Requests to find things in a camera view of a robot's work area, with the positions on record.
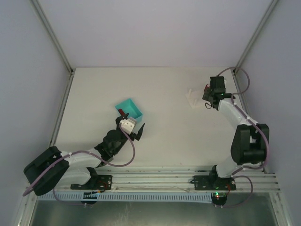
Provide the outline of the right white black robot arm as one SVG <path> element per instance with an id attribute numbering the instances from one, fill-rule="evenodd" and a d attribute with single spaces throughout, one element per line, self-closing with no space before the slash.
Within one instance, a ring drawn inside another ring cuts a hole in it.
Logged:
<path id="1" fill-rule="evenodd" d="M 256 164 L 265 163 L 269 154 L 269 128 L 252 119 L 236 103 L 234 94 L 227 93 L 223 76 L 210 77 L 203 100 L 226 117 L 235 129 L 230 156 L 212 167 L 209 182 L 221 187 L 226 180 L 243 169 L 259 169 Z"/>

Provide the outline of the teal plastic bin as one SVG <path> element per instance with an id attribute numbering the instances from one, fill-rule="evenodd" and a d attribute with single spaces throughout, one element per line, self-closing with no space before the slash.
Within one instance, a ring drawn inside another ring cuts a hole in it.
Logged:
<path id="1" fill-rule="evenodd" d="M 132 118 L 136 119 L 137 123 L 140 123 L 142 121 L 143 113 L 136 106 L 134 101 L 130 98 L 128 98 L 128 99 L 120 102 L 119 104 L 115 105 L 115 109 L 117 110 L 117 112 L 118 112 L 118 109 L 122 109 L 124 111 L 124 113 L 129 113 L 129 117 L 132 117 Z"/>

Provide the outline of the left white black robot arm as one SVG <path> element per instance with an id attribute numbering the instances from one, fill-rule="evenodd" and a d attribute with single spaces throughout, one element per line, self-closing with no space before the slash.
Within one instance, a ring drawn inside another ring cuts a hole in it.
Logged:
<path id="1" fill-rule="evenodd" d="M 135 140 L 140 140 L 144 127 L 140 127 L 137 133 L 134 128 L 136 119 L 124 114 L 116 118 L 116 128 L 109 130 L 102 142 L 89 150 L 75 152 L 63 152 L 56 146 L 51 146 L 24 168 L 30 185 L 24 191 L 23 196 L 35 193 L 44 195 L 57 186 L 70 186 L 75 190 L 98 190 L 99 175 L 96 169 L 102 166 L 125 167 L 129 162 L 120 164 L 112 163 L 126 142 L 131 145 Z"/>

